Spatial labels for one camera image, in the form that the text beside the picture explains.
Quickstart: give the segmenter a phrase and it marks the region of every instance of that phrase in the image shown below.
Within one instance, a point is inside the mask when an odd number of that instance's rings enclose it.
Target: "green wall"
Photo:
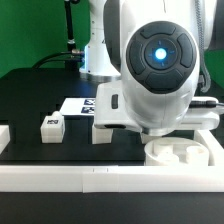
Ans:
[[[64,0],[0,0],[0,77],[67,50]],[[78,47],[89,40],[89,4],[72,5]]]

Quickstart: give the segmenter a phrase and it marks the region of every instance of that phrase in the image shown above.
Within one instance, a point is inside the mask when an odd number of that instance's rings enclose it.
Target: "white base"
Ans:
[[[6,192],[224,192],[224,151],[209,131],[210,166],[0,166]]]

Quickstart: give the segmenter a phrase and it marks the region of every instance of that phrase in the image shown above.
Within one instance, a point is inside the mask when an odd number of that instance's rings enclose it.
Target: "small white block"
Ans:
[[[65,133],[64,117],[59,112],[46,116],[40,130],[43,143],[61,143]]]
[[[111,143],[113,129],[98,129],[92,126],[92,144]]]
[[[0,154],[10,141],[9,126],[0,125]]]

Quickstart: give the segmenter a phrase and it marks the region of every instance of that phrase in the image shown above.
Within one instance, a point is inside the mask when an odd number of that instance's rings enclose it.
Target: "black surface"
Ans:
[[[116,134],[115,146],[122,145],[119,149],[109,145],[85,148],[84,145],[91,146],[90,132],[83,135],[80,128],[90,127],[90,118],[67,118],[63,144],[40,143],[39,128],[43,118],[60,107],[65,97],[95,96],[97,85],[79,81],[77,74],[59,69],[18,69],[0,80],[0,123],[9,123],[13,136],[1,155],[1,163],[4,159],[12,164],[7,160],[13,159],[15,164],[84,165],[93,159],[94,165],[98,165],[121,157],[125,159],[120,161],[123,165],[138,164],[143,157],[142,146],[130,132],[126,139]],[[223,89],[215,83],[212,86],[208,95],[224,102]],[[222,124],[215,132],[222,142]],[[186,132],[172,135],[189,137]],[[136,150],[127,149],[126,144],[133,144]],[[98,156],[105,160],[96,161]],[[0,193],[0,223],[223,224],[223,206],[223,193]]]
[[[93,117],[66,117],[63,143],[41,143],[45,116],[59,110],[66,97],[95,97],[96,88],[78,72],[62,69],[18,69],[3,77],[0,124],[9,124],[12,140],[0,164],[142,164],[144,146],[136,133],[115,130],[113,144],[92,145]]]
[[[133,41],[130,47],[130,62],[133,70],[137,75],[140,75],[145,70],[145,65],[142,61],[143,45],[138,41]]]
[[[118,109],[118,94],[112,95],[112,98],[111,98],[111,108],[113,110]]]
[[[151,73],[146,79],[146,85],[154,91],[169,91],[176,89],[182,82],[183,75],[176,69],[167,73]]]
[[[190,68],[193,61],[193,48],[191,45],[191,41],[186,34],[181,34],[178,37],[177,41],[180,44],[182,52],[180,63],[184,67]]]
[[[167,24],[167,23],[161,23],[161,24],[152,24],[149,26],[145,26],[144,29],[141,31],[141,35],[149,39],[150,37],[156,35],[156,34],[167,34],[172,35],[175,31],[176,27],[173,24]]]

